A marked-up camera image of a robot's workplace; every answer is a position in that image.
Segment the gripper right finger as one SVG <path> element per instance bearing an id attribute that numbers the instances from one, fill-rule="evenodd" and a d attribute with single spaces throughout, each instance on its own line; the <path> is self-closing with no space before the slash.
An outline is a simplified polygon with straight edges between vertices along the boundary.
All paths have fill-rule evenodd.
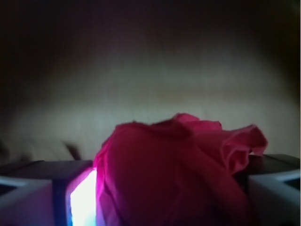
<path id="1" fill-rule="evenodd" d="M 301 161 L 286 154 L 250 155 L 237 182 L 251 201 L 261 226 L 301 224 Z"/>

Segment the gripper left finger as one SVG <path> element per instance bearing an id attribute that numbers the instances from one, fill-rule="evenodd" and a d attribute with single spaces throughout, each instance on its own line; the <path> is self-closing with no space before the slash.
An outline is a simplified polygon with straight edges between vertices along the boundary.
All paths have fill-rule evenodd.
<path id="1" fill-rule="evenodd" d="M 25 161 L 0 168 L 2 226 L 96 225 L 92 161 Z"/>

